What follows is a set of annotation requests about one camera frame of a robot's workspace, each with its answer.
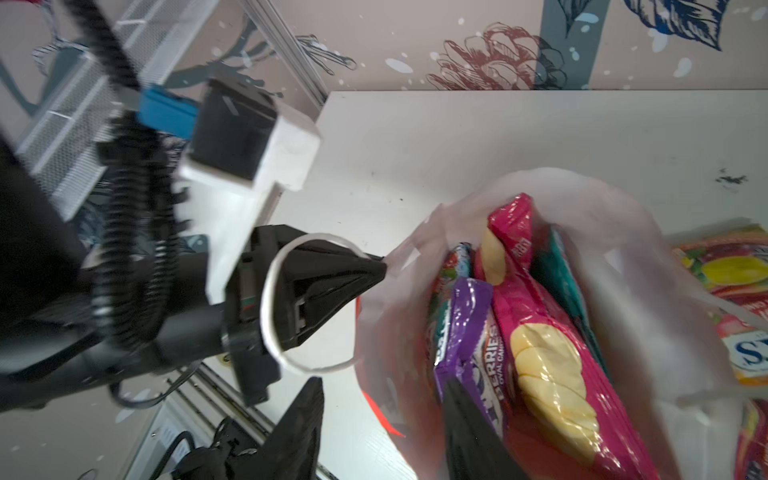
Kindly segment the pink Lay's chips bag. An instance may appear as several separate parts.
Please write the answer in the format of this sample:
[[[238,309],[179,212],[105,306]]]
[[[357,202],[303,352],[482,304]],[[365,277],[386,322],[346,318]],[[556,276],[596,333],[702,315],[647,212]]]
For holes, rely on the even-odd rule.
[[[494,210],[476,255],[515,390],[508,445],[535,479],[655,479],[657,470],[609,379],[565,311],[530,272],[533,201]]]

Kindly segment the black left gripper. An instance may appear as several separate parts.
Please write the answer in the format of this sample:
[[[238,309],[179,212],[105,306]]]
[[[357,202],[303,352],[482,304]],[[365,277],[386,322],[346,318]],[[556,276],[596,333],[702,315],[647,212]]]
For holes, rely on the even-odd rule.
[[[272,260],[299,236],[299,230],[287,225],[255,228],[226,287],[223,345],[248,406],[267,401],[268,387],[282,378],[262,339],[260,305]],[[310,241],[290,251],[281,267],[281,292],[292,298],[287,347],[307,341],[345,305],[380,283],[386,272],[382,257],[360,257],[328,241]]]

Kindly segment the red paper gift bag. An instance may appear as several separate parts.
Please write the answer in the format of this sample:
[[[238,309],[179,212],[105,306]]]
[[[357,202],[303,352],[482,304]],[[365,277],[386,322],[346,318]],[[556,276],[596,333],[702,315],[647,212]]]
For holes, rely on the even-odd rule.
[[[745,397],[651,215],[560,169],[438,207],[361,300],[355,373],[421,479],[446,472],[456,379],[534,479],[744,479]]]

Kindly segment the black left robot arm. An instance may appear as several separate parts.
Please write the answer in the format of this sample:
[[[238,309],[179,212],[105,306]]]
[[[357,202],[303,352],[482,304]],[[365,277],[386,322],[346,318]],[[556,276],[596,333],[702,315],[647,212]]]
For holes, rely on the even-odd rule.
[[[8,146],[1,149],[1,408],[49,401],[228,354],[245,402],[264,402],[280,368],[268,352],[258,308],[241,292],[261,289],[269,263],[299,237],[286,226],[254,230],[247,250],[212,305],[205,295],[208,258],[185,255],[181,240],[158,241],[134,262],[134,243],[102,242],[123,265],[83,267],[85,252]]]

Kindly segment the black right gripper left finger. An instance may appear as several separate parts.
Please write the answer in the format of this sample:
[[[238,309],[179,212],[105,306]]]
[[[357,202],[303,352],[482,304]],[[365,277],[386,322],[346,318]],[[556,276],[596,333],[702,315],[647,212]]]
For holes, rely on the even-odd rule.
[[[323,382],[311,377],[256,454],[255,479],[317,477],[325,406]]]

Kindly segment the purple Fox's candy bag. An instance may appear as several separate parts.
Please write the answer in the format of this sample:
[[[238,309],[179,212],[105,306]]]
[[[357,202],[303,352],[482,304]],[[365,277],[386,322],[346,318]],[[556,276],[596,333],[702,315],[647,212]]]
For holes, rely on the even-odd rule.
[[[510,364],[492,308],[493,287],[462,277],[451,290],[448,317],[438,335],[434,378],[439,396],[450,379],[467,390],[486,421],[503,438],[510,415]]]

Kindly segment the orange Fox's candy bag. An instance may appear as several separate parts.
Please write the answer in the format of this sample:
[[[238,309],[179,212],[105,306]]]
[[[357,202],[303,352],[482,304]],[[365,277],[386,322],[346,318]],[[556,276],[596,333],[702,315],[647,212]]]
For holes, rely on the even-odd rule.
[[[721,300],[767,318],[767,230],[758,224],[706,235],[674,248],[684,267]],[[767,332],[719,308],[710,314],[736,379],[767,384]]]
[[[767,480],[767,401],[745,402],[736,450],[736,480]]]

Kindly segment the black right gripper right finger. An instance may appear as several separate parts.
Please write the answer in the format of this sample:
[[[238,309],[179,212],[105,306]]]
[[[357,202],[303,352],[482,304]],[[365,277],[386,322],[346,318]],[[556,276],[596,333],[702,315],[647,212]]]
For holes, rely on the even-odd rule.
[[[457,379],[443,388],[442,418],[451,480],[529,479]]]

